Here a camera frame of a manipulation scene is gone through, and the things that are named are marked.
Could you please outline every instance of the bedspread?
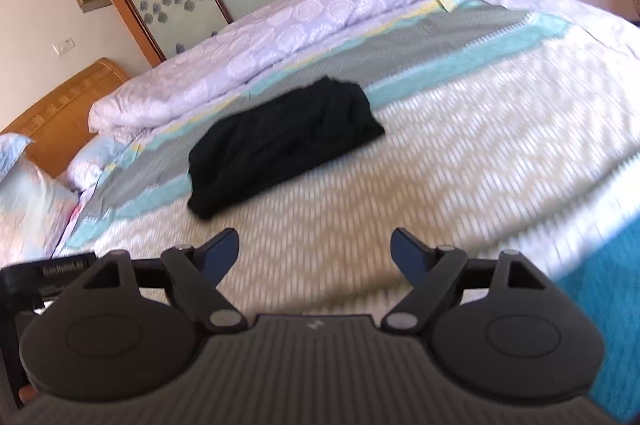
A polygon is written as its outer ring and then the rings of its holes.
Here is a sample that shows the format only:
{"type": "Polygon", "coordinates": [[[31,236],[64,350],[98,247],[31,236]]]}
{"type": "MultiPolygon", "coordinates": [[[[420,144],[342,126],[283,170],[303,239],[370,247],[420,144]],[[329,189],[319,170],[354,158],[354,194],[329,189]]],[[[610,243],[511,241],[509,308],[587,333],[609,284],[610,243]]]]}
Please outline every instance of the bedspread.
{"type": "MultiPolygon", "coordinates": [[[[638,210],[633,199],[612,210],[594,190],[640,148],[638,71],[637,60],[573,27],[377,110],[384,139],[210,223],[196,220],[182,197],[117,221],[90,248],[155,257],[234,227],[240,258],[220,290],[247,313],[335,307],[379,289],[388,303],[395,292],[387,291],[402,282],[388,252],[399,226],[429,245],[456,243],[483,256],[510,243],[554,275],[572,214],[600,206],[609,224],[600,229],[612,231],[638,210]]],[[[636,185],[637,169],[626,185],[636,185]]],[[[590,230],[576,233],[565,257],[599,244],[590,230]]]]}

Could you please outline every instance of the bed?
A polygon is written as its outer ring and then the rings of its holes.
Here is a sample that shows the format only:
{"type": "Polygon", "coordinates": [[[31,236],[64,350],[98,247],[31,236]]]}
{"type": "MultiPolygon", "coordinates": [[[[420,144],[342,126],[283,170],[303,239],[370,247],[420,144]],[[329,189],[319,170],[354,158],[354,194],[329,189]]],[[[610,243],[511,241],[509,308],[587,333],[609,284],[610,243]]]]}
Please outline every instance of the bed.
{"type": "Polygon", "coordinates": [[[130,81],[100,61],[72,79],[84,94],[63,84],[6,130],[36,135],[52,176],[87,126],[129,142],[57,255],[157,257],[234,227],[220,290],[243,312],[380,316],[408,289],[396,227],[478,257],[518,248],[557,277],[634,217],[639,59],[635,27],[574,0],[283,0],[130,81]],[[359,81],[386,136],[196,219],[186,157],[203,131],[323,74],[359,81]]]}

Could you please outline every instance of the gray stripe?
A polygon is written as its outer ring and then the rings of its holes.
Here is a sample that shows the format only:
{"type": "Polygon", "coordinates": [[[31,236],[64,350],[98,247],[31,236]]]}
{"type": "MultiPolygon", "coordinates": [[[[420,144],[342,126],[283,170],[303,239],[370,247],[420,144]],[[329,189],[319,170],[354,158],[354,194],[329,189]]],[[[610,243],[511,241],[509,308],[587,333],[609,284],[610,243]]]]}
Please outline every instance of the gray stripe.
{"type": "Polygon", "coordinates": [[[482,5],[460,8],[451,13],[437,13],[372,36],[361,44],[329,54],[293,71],[255,97],[241,97],[216,116],[187,134],[168,140],[155,150],[145,150],[126,169],[116,169],[98,187],[87,203],[79,221],[86,217],[100,219],[109,208],[119,208],[153,185],[161,185],[188,171],[188,155],[198,140],[218,119],[263,104],[294,88],[309,85],[323,76],[367,85],[403,70],[462,49],[524,20],[527,12],[482,5]]]}

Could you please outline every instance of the mint green stripe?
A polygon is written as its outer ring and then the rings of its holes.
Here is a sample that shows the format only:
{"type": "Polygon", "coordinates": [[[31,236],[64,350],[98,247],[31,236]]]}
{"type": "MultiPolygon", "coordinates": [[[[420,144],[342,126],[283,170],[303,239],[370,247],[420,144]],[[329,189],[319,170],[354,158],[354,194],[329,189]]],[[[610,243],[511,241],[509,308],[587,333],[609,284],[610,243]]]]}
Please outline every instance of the mint green stripe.
{"type": "Polygon", "coordinates": [[[538,46],[543,40],[564,35],[569,24],[557,17],[536,14],[529,24],[491,41],[466,47],[446,57],[371,84],[365,89],[371,109],[378,109],[415,92],[460,77],[491,62],[538,46]]]}
{"type": "Polygon", "coordinates": [[[154,186],[129,203],[112,211],[107,210],[101,219],[84,219],[74,229],[65,243],[68,248],[82,248],[86,243],[100,237],[119,219],[134,219],[172,203],[180,196],[191,191],[191,179],[188,174],[181,174],[162,185],[154,186]]]}

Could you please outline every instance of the metal pivot screw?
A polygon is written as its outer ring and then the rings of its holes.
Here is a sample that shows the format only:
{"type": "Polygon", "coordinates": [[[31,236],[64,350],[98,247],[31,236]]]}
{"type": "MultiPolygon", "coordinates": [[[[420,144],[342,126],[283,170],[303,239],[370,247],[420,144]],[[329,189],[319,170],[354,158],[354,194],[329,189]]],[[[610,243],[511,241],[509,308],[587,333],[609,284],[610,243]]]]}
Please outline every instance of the metal pivot screw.
{"type": "Polygon", "coordinates": [[[418,323],[418,317],[412,313],[391,313],[386,318],[386,325],[393,329],[411,329],[418,323]]]}
{"type": "Polygon", "coordinates": [[[242,315],[235,310],[217,310],[209,315],[209,322],[217,328],[230,328],[242,320],[242,315]]]}

